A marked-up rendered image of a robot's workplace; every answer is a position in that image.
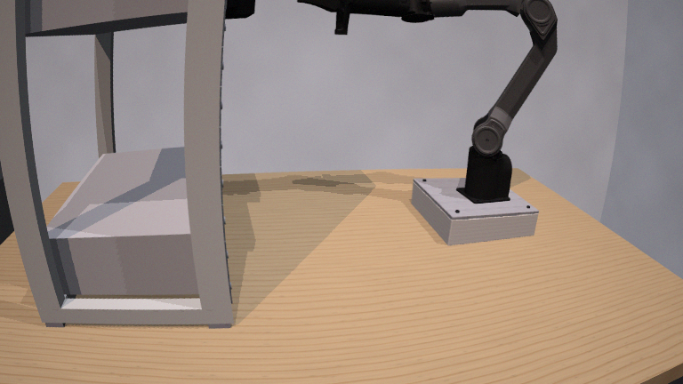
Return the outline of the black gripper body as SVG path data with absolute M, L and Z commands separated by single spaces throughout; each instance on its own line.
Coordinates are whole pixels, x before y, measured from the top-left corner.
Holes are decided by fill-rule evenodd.
M 374 10 L 374 0 L 340 0 L 340 12 L 336 13 L 335 35 L 347 35 L 350 13 L 371 14 Z

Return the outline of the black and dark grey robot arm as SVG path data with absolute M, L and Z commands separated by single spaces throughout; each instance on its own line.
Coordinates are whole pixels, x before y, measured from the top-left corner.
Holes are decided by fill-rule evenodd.
M 471 137 L 473 146 L 469 148 L 465 188 L 456 189 L 474 204 L 510 201 L 512 164 L 510 158 L 501 151 L 503 137 L 509 130 L 512 119 L 557 52 L 558 18 L 551 2 L 374 0 L 374 10 L 370 15 L 402 17 L 402 21 L 419 23 L 437 17 L 463 16 L 468 10 L 498 10 L 509 12 L 516 17 L 520 15 L 530 31 L 533 42 L 532 51 L 529 51 L 499 99 L 488 113 L 474 124 L 476 129 L 473 128 L 475 131 Z

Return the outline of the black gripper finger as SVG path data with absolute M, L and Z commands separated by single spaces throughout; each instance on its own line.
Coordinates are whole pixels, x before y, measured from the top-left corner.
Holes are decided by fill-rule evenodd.
M 329 12 L 340 12 L 340 0 L 297 0 L 297 3 L 312 4 Z M 318 5 L 321 4 L 321 5 Z M 324 7 L 323 7 L 324 6 Z M 330 8 L 330 9 L 328 9 Z

